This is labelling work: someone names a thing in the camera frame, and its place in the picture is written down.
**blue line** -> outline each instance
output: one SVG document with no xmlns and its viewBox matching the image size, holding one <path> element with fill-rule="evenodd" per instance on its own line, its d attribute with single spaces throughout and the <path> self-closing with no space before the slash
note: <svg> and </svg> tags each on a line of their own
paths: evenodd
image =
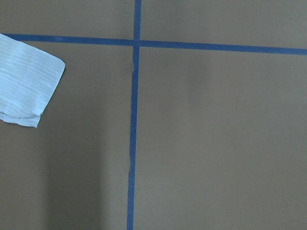
<svg viewBox="0 0 307 230">
<path fill-rule="evenodd" d="M 114 45 L 114 46 L 133 46 L 133 40 L 112 39 L 112 38 L 94 38 L 94 37 L 69 37 L 69 36 L 49 36 L 35 34 L 3 34 L 18 41 L 34 42 L 59 42 L 59 43 L 78 43 L 78 44 L 96 44 L 96 45 Z"/>
<path fill-rule="evenodd" d="M 128 179 L 128 206 L 127 230 L 133 230 L 134 219 L 134 185 L 135 185 L 135 158 L 136 158 L 136 132 L 138 112 L 138 85 L 140 62 L 140 33 L 141 33 L 141 0 L 134 3 L 134 33 L 133 33 L 133 73 L 131 93 L 131 123 L 130 123 L 130 171 Z"/>
<path fill-rule="evenodd" d="M 144 40 L 140 41 L 140 46 L 158 47 L 158 48 L 202 49 L 202 50 L 223 50 L 223 51 L 252 52 L 252 53 L 307 55 L 307 49 L 266 47 L 266 46 L 239 46 L 239 45 L 163 42 L 163 41 L 144 41 Z"/>
</svg>

